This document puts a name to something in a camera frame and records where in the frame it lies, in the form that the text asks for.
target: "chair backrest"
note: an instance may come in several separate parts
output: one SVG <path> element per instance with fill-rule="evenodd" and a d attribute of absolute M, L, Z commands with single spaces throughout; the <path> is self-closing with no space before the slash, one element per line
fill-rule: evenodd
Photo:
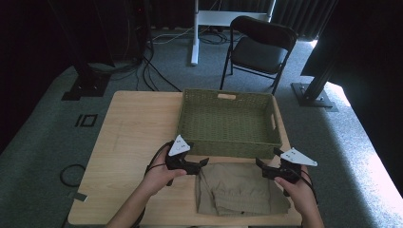
<path fill-rule="evenodd" d="M 297 41 L 297 34 L 290 28 L 261 21 L 249 16 L 239 16 L 231 22 L 231 29 L 266 45 L 291 51 Z"/>

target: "gray carpet floor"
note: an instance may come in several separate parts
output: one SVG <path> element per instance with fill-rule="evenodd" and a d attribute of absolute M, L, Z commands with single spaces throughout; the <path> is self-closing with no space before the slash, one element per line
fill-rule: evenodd
<path fill-rule="evenodd" d="M 197 66 L 190 65 L 191 45 L 190 39 L 155 44 L 151 63 L 180 89 L 218 89 L 227 44 L 201 43 Z M 310 173 L 326 226 L 403 227 L 403 200 L 342 88 L 325 86 L 338 112 L 298 105 L 290 84 L 312 81 L 300 76 L 311 51 L 310 43 L 297 42 L 276 98 L 291 145 L 318 162 Z M 61 101 L 77 77 L 74 68 L 54 80 L 0 157 L 0 227 L 74 227 L 66 218 L 77 187 L 65 186 L 59 175 L 69 165 L 88 163 L 114 92 L 150 90 L 144 83 L 143 67 L 113 74 L 103 97 L 83 97 L 75 102 Z M 158 90 L 176 91 L 155 70 L 146 70 L 145 75 Z M 270 84 L 270 80 L 236 71 L 225 80 L 224 89 L 270 92 Z M 80 115 L 98 118 L 92 127 L 76 126 Z M 69 180 L 79 182 L 83 172 L 70 172 Z"/>

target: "folded shirt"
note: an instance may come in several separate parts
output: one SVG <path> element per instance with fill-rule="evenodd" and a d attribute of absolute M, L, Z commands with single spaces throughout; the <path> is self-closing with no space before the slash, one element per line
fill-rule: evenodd
<path fill-rule="evenodd" d="M 198 213 L 251 217 L 287 213 L 291 204 L 253 163 L 211 163 L 196 177 Z"/>

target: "chair seat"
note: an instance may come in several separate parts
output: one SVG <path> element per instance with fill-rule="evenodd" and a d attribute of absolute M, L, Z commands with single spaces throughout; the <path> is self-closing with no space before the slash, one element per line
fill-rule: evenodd
<path fill-rule="evenodd" d="M 276 74 L 286 55 L 286 49 L 264 45 L 248 37 L 242 37 L 232 52 L 231 61 L 241 67 Z"/>

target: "table top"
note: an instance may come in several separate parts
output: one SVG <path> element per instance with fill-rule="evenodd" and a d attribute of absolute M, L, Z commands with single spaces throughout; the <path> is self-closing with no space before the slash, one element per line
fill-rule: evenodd
<path fill-rule="evenodd" d="M 106 224 L 118 211 L 144 176 L 156 151 L 176 137 L 182 103 L 180 92 L 118 91 L 106 113 L 78 193 L 86 201 L 75 200 L 70 224 Z M 282 118 L 278 127 L 282 150 L 290 149 Z M 203 156 L 186 156 L 198 162 Z M 209 157 L 213 162 L 255 162 L 251 159 Z M 275 157 L 272 163 L 278 163 Z M 148 202 L 141 225 L 300 225 L 301 216 L 294 204 L 288 214 L 249 218 L 225 218 L 198 214 L 195 201 L 195 176 L 174 180 Z"/>

